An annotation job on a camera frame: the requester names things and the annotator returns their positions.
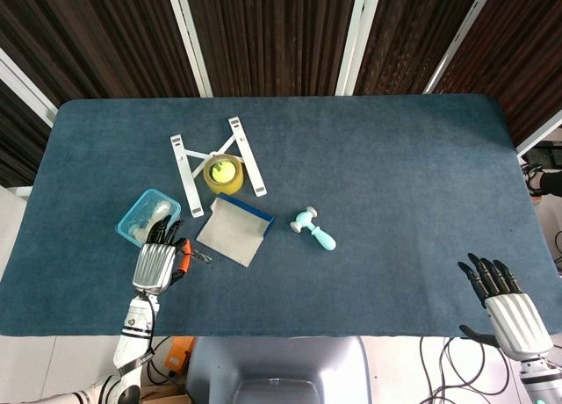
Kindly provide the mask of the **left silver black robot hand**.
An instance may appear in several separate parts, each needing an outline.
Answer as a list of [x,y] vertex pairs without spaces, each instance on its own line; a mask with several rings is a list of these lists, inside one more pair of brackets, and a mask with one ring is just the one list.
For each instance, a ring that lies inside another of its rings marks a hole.
[[171,225],[169,222],[170,216],[156,222],[140,250],[133,274],[133,286],[138,292],[160,295],[188,272],[193,252],[191,241],[177,237],[184,221]]

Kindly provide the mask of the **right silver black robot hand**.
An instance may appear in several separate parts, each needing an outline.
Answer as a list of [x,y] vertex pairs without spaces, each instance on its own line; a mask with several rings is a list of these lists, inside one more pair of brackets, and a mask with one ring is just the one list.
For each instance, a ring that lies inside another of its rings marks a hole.
[[489,261],[469,253],[469,263],[459,262],[493,327],[481,334],[462,324],[461,332],[476,343],[492,346],[510,359],[523,362],[546,357],[553,349],[542,317],[524,292],[515,274],[499,260]]

